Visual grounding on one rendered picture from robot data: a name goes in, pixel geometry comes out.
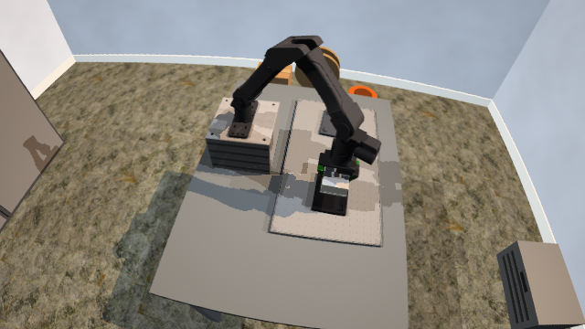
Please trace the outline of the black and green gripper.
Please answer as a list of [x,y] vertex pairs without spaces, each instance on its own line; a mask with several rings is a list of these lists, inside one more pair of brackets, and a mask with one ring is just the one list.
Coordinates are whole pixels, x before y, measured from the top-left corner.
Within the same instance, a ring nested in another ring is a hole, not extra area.
[[356,157],[352,156],[350,162],[352,153],[340,154],[335,149],[335,146],[331,158],[330,153],[331,150],[325,150],[324,153],[320,153],[319,155],[317,171],[322,178],[324,175],[325,166],[336,168],[336,172],[338,174],[349,175],[349,182],[358,178],[359,161],[356,160]]

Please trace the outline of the beige perforated base plate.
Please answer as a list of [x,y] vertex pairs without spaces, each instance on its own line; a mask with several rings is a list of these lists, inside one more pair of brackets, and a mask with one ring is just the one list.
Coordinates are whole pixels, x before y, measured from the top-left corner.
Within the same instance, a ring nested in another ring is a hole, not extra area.
[[270,233],[381,247],[378,155],[359,161],[359,176],[349,182],[346,216],[312,211],[320,153],[334,137],[321,135],[322,101],[298,99]]

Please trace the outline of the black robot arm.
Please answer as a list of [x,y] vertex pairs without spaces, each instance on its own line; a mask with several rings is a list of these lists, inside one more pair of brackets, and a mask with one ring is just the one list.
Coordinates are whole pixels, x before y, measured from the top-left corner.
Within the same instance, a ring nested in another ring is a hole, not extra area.
[[229,128],[229,137],[248,138],[258,107],[255,99],[277,74],[295,61],[320,95],[336,129],[330,158],[335,146],[340,154],[352,153],[350,162],[354,156],[372,165],[381,141],[359,129],[365,120],[364,113],[357,102],[353,102],[348,96],[330,69],[319,47],[323,43],[319,36],[290,36],[269,48],[262,63],[232,95],[230,106],[234,108],[235,114]]

